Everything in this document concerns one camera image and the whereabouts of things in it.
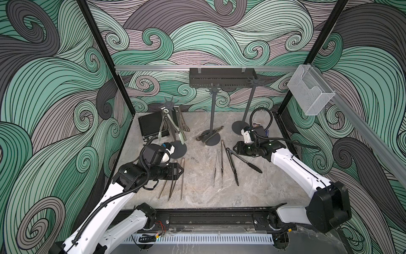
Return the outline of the steel fork-tip tongs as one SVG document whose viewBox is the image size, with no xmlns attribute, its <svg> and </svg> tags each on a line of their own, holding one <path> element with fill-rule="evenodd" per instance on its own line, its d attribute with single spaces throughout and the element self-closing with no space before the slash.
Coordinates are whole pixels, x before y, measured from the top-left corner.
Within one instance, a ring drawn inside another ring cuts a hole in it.
<svg viewBox="0 0 406 254">
<path fill-rule="evenodd" d="M 187 126 L 186 121 L 184 119 L 184 116 L 182 114 L 182 111 L 179 106 L 174 106 L 174 109 L 177 114 L 177 119 L 179 123 L 179 129 L 182 131 L 190 132 L 190 128 Z"/>
</svg>

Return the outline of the dark slim steel tongs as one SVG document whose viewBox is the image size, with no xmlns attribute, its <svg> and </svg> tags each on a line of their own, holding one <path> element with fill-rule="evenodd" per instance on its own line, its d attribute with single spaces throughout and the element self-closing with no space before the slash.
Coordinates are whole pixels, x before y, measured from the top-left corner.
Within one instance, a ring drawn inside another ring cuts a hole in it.
<svg viewBox="0 0 406 254">
<path fill-rule="evenodd" d="M 224 140 L 221 140 L 220 156 L 221 156 L 221 180 L 222 180 L 222 188 L 223 188 L 223 186 L 224 186 L 224 156 L 223 156 L 223 145 L 224 145 Z"/>
</svg>

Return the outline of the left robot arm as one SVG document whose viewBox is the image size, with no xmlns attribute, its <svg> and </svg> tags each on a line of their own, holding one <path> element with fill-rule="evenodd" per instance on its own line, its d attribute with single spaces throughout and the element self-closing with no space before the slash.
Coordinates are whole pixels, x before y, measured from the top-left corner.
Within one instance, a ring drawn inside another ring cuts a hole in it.
<svg viewBox="0 0 406 254">
<path fill-rule="evenodd" d="M 140 164 L 123 164 L 99 205 L 70 237 L 63 242 L 54 243 L 49 253 L 109 254 L 133 233 L 154 228 L 156 210 L 147 203 L 136 206 L 117 225 L 111 226 L 111 223 L 123 206 L 148 181 L 174 181 L 183 173 L 184 167 L 179 163 L 167 163 L 162 167 L 153 165 L 149 170 L 145 170 Z"/>
</svg>

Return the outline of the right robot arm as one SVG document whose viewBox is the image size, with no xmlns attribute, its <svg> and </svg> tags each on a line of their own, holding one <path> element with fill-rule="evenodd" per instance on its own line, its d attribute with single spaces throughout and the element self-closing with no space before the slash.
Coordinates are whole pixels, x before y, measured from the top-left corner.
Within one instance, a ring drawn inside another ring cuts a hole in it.
<svg viewBox="0 0 406 254">
<path fill-rule="evenodd" d="M 230 150 L 239 157 L 262 157 L 288 174 L 309 196 L 307 206 L 280 206 L 277 218 L 282 223 L 312 225 L 321 233 L 336 229 L 352 218 L 348 188 L 332 182 L 297 159 L 279 141 L 239 141 Z"/>
</svg>

